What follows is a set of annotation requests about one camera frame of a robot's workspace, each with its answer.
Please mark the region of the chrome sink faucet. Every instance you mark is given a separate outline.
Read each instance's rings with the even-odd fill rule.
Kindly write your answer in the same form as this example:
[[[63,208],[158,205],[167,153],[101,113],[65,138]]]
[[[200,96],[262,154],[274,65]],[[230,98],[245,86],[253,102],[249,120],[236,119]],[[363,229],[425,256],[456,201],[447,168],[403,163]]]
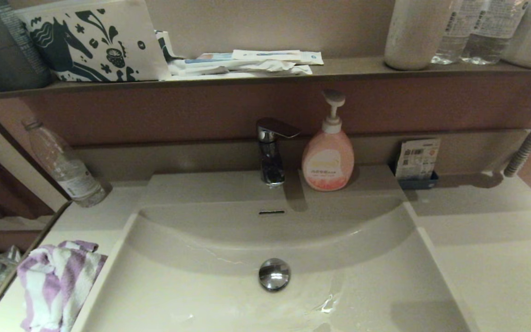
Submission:
[[[261,180],[270,187],[280,187],[286,181],[278,138],[294,138],[301,130],[278,119],[265,117],[256,122],[260,151]]]

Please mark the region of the purple white striped towel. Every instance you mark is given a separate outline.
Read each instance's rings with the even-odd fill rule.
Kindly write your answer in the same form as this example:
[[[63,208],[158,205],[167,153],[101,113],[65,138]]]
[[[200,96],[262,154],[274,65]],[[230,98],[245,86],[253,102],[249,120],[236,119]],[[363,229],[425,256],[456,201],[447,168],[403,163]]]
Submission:
[[[108,258],[97,249],[96,243],[65,240],[32,250],[19,264],[25,332],[71,332]]]

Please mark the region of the white sink basin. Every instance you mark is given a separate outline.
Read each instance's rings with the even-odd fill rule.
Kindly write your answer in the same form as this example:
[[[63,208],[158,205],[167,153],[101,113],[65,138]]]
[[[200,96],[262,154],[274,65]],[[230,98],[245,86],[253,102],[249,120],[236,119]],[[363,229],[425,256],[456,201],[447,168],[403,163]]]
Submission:
[[[279,258],[289,284],[267,292]],[[258,172],[153,176],[73,332],[475,332],[385,166],[337,192]]]

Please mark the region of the pink soap pump bottle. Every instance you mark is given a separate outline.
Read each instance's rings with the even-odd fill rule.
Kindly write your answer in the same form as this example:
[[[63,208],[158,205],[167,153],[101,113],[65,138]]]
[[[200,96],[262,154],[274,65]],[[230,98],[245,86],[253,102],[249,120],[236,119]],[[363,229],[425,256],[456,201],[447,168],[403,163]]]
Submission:
[[[354,149],[337,113],[345,104],[346,96],[334,89],[324,89],[322,93],[330,105],[330,113],[323,120],[321,130],[306,145],[301,166],[303,177],[312,189],[330,192],[348,184],[354,170]]]

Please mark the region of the crumpled white plastic wrapper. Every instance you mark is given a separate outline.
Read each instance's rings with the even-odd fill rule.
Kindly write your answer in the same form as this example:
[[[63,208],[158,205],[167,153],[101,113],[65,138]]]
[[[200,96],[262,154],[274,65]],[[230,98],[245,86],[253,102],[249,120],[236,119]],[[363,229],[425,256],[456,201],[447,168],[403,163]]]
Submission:
[[[202,76],[208,74],[261,73],[279,76],[312,75],[309,65],[277,59],[175,59],[168,63],[172,74],[178,76]]]

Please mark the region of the chrome drain stopper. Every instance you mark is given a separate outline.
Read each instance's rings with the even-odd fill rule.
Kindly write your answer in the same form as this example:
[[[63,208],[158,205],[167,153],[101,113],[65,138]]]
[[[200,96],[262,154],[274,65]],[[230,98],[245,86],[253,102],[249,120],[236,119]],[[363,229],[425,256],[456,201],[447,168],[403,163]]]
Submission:
[[[278,292],[286,288],[291,277],[287,262],[271,258],[263,262],[258,271],[259,284],[267,292]]]

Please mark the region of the blue white toothbrush packet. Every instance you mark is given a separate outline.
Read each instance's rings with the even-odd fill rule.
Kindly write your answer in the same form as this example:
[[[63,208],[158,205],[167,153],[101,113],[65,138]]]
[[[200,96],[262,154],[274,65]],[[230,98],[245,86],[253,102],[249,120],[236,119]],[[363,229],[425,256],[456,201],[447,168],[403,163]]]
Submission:
[[[234,65],[245,62],[244,59],[235,59],[233,53],[204,53],[196,59],[184,59],[186,65]]]

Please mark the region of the dark blue soap tray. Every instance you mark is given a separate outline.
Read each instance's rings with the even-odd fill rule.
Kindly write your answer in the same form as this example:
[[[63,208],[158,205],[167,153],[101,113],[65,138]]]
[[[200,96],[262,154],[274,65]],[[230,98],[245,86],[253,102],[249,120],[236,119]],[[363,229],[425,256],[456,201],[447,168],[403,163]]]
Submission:
[[[395,162],[390,168],[403,190],[428,190],[436,187],[440,177],[435,171],[435,164],[413,163],[405,160]]]

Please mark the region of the white printed sachet packet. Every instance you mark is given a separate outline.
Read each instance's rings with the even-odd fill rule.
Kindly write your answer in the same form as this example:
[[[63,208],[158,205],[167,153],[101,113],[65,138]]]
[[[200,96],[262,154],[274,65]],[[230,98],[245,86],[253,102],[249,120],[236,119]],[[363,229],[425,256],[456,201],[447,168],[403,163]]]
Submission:
[[[398,180],[430,179],[440,146],[440,138],[403,141],[395,166],[395,177]]]

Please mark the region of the white pouch with horse print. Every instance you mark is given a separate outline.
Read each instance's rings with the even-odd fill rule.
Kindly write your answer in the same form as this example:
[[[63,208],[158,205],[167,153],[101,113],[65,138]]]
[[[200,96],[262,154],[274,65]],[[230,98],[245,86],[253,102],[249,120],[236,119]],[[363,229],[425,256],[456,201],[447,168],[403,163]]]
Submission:
[[[161,81],[171,76],[145,0],[62,0],[16,13],[61,81]]]

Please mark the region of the clear plastic bottle without cap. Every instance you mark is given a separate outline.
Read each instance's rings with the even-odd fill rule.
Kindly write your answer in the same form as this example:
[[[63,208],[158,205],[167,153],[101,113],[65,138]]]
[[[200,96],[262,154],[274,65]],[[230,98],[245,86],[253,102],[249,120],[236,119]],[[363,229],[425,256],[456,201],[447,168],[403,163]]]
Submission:
[[[74,150],[35,116],[21,120],[36,160],[72,201],[83,208],[102,202],[108,192]]]

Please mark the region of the white smooth cylindrical container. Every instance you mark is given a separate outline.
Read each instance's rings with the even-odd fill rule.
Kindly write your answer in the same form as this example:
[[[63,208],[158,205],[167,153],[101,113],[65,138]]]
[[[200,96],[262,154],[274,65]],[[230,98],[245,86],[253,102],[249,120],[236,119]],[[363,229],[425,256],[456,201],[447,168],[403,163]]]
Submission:
[[[453,0],[395,0],[383,60],[396,70],[428,67],[444,34]]]

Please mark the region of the clear labelled water bottle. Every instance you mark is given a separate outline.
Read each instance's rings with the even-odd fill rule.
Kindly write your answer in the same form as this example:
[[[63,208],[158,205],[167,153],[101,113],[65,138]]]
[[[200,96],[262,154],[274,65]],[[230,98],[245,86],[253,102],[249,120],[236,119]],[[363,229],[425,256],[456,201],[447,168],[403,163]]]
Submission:
[[[474,65],[494,65],[510,43],[531,0],[485,0],[460,56]]]
[[[431,59],[433,64],[449,65],[459,61],[483,3],[483,0],[453,0],[444,35]]]

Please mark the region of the brown wall shelf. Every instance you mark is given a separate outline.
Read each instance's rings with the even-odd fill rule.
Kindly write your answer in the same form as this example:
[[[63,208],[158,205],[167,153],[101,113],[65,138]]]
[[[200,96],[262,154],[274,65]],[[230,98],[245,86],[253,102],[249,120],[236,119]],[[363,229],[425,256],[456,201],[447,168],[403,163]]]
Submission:
[[[422,77],[531,77],[531,69],[499,62],[496,65],[472,65],[464,62],[453,65],[431,64],[422,70],[396,70],[387,66],[381,57],[326,59],[323,66],[312,66],[313,73],[303,76],[230,77],[223,74],[194,77],[171,77],[164,81],[122,83],[84,83],[55,81],[42,89],[0,92],[0,99],[22,96],[53,95],[59,93],[107,92],[132,89],[168,89],[195,86],[251,85],[275,83],[348,82],[372,78]]]

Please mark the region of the beige counter side rail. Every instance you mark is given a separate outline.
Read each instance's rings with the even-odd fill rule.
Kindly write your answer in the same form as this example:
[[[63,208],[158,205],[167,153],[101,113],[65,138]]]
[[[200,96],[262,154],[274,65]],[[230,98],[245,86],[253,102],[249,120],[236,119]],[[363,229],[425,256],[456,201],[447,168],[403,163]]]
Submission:
[[[59,220],[59,218],[62,216],[65,210],[67,210],[67,208],[71,206],[72,204],[73,204],[72,201],[66,202],[65,204],[63,204],[63,206],[61,206],[61,208],[59,208],[59,210],[57,210],[57,212],[53,214],[53,216],[51,217],[49,222],[44,226],[42,231],[38,233],[34,242],[32,242],[30,246],[28,246],[26,252],[20,259],[21,262],[23,262],[23,260],[27,258],[30,251],[34,250],[38,245],[42,243],[43,239],[48,235],[48,233],[50,233],[50,230],[52,229],[53,225],[55,225],[55,223],[57,222],[57,220]],[[6,294],[7,290],[9,289],[9,287],[11,286],[11,284],[13,283],[16,277],[17,277],[17,272],[14,270],[13,272],[6,275],[6,277],[3,279],[3,282],[0,286],[0,301],[3,298],[3,296]]]

